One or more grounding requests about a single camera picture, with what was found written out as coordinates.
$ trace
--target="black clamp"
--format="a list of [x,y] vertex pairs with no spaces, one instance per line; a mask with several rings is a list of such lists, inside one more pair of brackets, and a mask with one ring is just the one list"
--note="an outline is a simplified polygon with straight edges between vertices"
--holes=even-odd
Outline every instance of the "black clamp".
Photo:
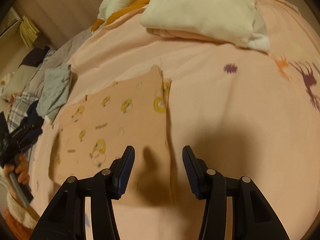
[[121,159],[114,160],[109,169],[87,179],[67,178],[42,214],[30,240],[85,240],[85,197],[91,197],[93,239],[120,240],[111,200],[124,194],[134,158],[134,148],[127,146]]
[[206,199],[199,240],[224,240],[227,197],[233,200],[233,240],[289,240],[276,213],[247,176],[224,177],[197,159],[190,146],[182,151],[192,193]]

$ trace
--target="purple deer print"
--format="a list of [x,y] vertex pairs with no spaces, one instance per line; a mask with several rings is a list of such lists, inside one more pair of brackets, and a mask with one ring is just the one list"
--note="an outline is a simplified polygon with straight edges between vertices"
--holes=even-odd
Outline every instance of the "purple deer print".
[[[299,62],[299,63],[295,62],[295,64],[296,64],[299,68],[297,68],[297,67],[296,67],[295,65],[293,65],[291,62],[289,62],[289,64],[290,64],[291,66],[293,66],[293,67],[302,75],[304,84],[305,84],[305,86],[306,86],[306,88],[307,88],[306,91],[307,91],[308,95],[310,96],[310,102],[311,102],[311,104],[313,105],[313,107],[314,107],[315,109],[317,109],[318,111],[320,111],[320,103],[319,103],[320,97],[317,96],[317,95],[315,95],[315,94],[313,94],[312,91],[311,91],[311,89],[310,89],[311,86],[314,86],[314,85],[317,84],[317,80],[316,80],[316,78],[315,78],[314,75],[313,75],[313,70],[312,70],[311,65],[308,63],[308,65],[310,66],[310,70],[309,70],[309,68],[308,68],[305,64],[303,64],[302,62]],[[301,68],[301,65],[304,66],[304,67],[307,69],[308,73],[304,73],[304,71],[303,71],[302,68]]]

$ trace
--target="bed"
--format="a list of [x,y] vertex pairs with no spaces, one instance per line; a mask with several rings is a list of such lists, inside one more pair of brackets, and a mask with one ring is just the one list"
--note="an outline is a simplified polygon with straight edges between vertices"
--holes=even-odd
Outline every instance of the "bed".
[[[257,0],[257,7],[268,30],[268,54],[186,39],[183,33],[155,35],[140,24],[142,7],[75,37],[47,65],[72,66],[72,91],[60,115],[87,95],[146,74],[153,65],[172,80],[166,146],[173,203],[114,203],[121,239],[197,238],[204,203],[190,194],[181,161],[185,145],[225,176],[251,177],[291,240],[312,237],[320,209],[320,39],[292,4]],[[48,176],[59,127],[59,116],[43,126],[33,156],[30,186],[39,214],[59,186]],[[90,217],[89,201],[86,208]],[[92,237],[90,222],[87,237]]]

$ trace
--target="white pillow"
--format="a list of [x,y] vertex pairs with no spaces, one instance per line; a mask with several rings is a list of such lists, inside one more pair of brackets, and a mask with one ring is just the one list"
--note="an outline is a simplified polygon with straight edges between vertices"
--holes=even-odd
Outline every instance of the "white pillow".
[[11,94],[22,92],[36,70],[36,67],[21,65],[5,86],[1,98],[8,101]]
[[140,22],[146,28],[196,33],[265,52],[270,49],[255,0],[151,0]]

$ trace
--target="metal rivet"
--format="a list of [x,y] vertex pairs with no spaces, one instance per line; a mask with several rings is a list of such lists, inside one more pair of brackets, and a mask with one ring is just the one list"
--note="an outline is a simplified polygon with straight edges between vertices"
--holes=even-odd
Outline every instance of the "metal rivet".
[[68,179],[67,179],[67,182],[69,182],[69,183],[73,183],[73,182],[75,182],[76,181],[76,177],[74,177],[74,176],[71,176],[71,177],[69,177]]
[[109,175],[111,173],[111,170],[109,169],[104,169],[101,171],[102,175]]
[[249,177],[247,177],[247,176],[243,176],[243,177],[242,177],[242,180],[243,180],[244,182],[246,182],[246,183],[249,183],[249,182],[251,181],[251,179],[250,179]]
[[214,169],[207,169],[207,173],[209,175],[214,175],[214,174],[216,174],[216,171]]

